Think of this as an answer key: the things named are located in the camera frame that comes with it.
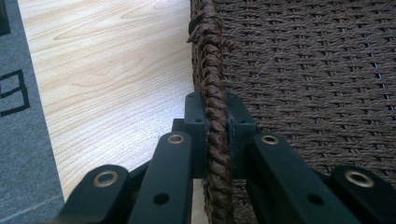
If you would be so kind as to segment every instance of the wood grain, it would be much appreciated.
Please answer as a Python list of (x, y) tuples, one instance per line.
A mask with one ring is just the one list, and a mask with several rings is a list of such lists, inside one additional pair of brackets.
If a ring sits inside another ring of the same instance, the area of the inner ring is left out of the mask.
[(64, 197), (97, 166), (148, 161), (192, 91), (190, 2), (19, 3)]

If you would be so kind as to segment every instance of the metal grommet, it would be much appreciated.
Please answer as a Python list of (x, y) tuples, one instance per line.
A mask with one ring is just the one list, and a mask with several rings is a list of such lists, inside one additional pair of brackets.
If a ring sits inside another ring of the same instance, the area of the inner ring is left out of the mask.
[(172, 134), (168, 137), (168, 142), (171, 144), (180, 144), (184, 141), (184, 137), (181, 134)]
[(268, 145), (276, 145), (279, 143), (279, 139), (277, 137), (274, 137), (272, 135), (265, 135), (262, 137), (262, 141)]
[(362, 188), (368, 189), (374, 186), (374, 181), (372, 180), (372, 178), (358, 171), (346, 171), (345, 177), (349, 182)]
[(103, 171), (93, 179), (93, 184), (98, 188), (108, 187), (119, 179), (119, 174), (115, 171)]

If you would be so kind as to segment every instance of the brown twisted cord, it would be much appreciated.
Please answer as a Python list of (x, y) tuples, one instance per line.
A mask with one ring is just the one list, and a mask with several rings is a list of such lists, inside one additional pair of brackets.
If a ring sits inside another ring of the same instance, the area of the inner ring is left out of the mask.
[(205, 184), (205, 211), (209, 223), (234, 223), (232, 161), (228, 149), (226, 90), (222, 77), (221, 19), (211, 0), (198, 3), (200, 12), (189, 26), (189, 42), (199, 46), (199, 66), (194, 68), (194, 83), (205, 100), (210, 122), (208, 167)]

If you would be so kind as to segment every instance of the bolt hole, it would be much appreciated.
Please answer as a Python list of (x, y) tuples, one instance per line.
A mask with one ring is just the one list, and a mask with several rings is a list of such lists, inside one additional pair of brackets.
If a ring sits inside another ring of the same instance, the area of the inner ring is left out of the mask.
[(345, 177), (349, 182), (362, 188), (372, 188), (374, 186), (372, 178), (358, 171), (346, 171)]
[(312, 204), (315, 204), (315, 205), (323, 205), (324, 204), (323, 199), (321, 199), (316, 194), (309, 194), (308, 200), (309, 200), (309, 202), (311, 202)]
[(163, 205), (169, 202), (169, 195), (166, 193), (159, 193), (154, 196), (154, 202), (158, 205)]
[(168, 137), (168, 142), (171, 144), (179, 144), (182, 143), (183, 141), (184, 141), (184, 137), (183, 135), (180, 134), (173, 134)]
[(276, 137), (271, 136), (271, 135), (263, 136), (262, 141), (269, 145), (276, 145), (279, 142), (279, 140)]
[(93, 179), (93, 184), (98, 188), (105, 188), (114, 184), (119, 178), (115, 171), (103, 171)]

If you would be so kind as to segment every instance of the brown woven material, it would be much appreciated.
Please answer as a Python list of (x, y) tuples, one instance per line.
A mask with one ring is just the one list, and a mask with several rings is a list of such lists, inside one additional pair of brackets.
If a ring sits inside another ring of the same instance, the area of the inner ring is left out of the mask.
[[(191, 2), (194, 17), (201, 1)], [(285, 136), (323, 174), (352, 164), (396, 185), (396, 2), (216, 5), (222, 21), (222, 30), (213, 33), (223, 49), (219, 77), (244, 99), (259, 128)], [(226, 39), (236, 45), (232, 52)], [(205, 86), (197, 69), (202, 46), (192, 45), (198, 88)], [(236, 222), (254, 222), (243, 187), (234, 190)]]
[(191, 18), (189, 42), (195, 44), (195, 88), (201, 90), (210, 122), (205, 211), (211, 223), (233, 224), (232, 161), (228, 149), (226, 90), (222, 75), (222, 24), (211, 0), (200, 1)]

